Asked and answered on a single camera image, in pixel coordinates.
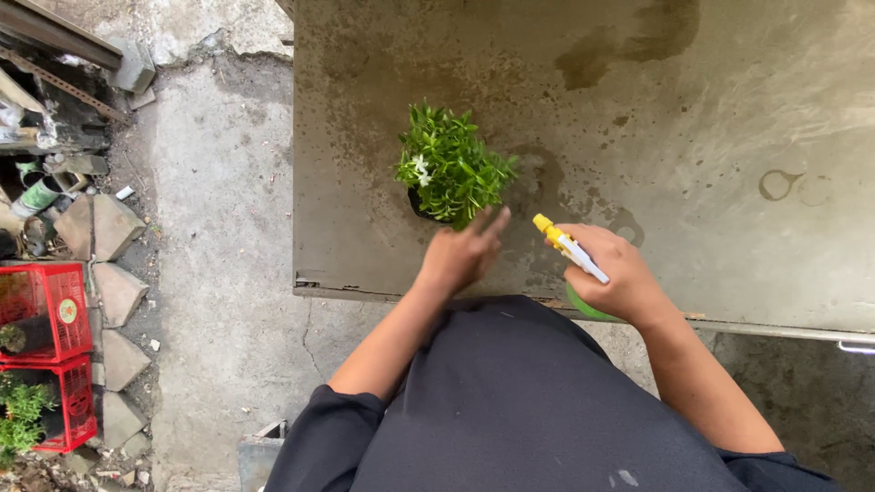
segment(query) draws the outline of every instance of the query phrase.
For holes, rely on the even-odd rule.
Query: metal handle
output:
[[[854,343],[848,342],[851,345],[848,346],[844,341],[838,342],[838,347],[843,352],[850,352],[852,354],[866,354],[866,355],[875,355],[875,346],[868,343]]]

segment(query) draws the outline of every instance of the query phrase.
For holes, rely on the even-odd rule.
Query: black shirt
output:
[[[523,296],[457,302],[384,408],[313,391],[265,492],[838,491],[789,453],[715,448]]]

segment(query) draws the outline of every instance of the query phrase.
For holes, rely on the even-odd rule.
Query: person's left hand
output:
[[[483,278],[495,263],[501,242],[498,236],[510,221],[510,209],[504,207],[489,224],[491,207],[477,213],[461,232],[441,228],[425,252],[423,267],[414,287],[451,298],[468,285]]]

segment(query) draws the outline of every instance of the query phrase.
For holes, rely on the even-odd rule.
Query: concrete table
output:
[[[426,97],[520,156],[468,294],[568,307],[543,213],[629,239],[697,326],[875,338],[868,2],[302,0],[296,21],[296,293],[410,286],[437,227],[392,165]]]

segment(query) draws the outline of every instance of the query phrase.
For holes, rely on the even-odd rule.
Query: potted plant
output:
[[[64,415],[55,410],[56,386],[26,383],[17,372],[33,372],[37,374],[31,376],[37,379],[48,379],[41,374],[47,371],[0,373],[0,467],[7,469],[17,454],[64,432]]]
[[[31,316],[0,326],[0,352],[26,354],[51,347],[54,343],[52,320],[48,315]]]
[[[516,156],[488,151],[470,119],[471,111],[457,118],[423,101],[410,105],[410,130],[398,136],[404,147],[395,180],[407,185],[413,211],[455,229],[487,205],[500,204],[501,190],[516,178]]]

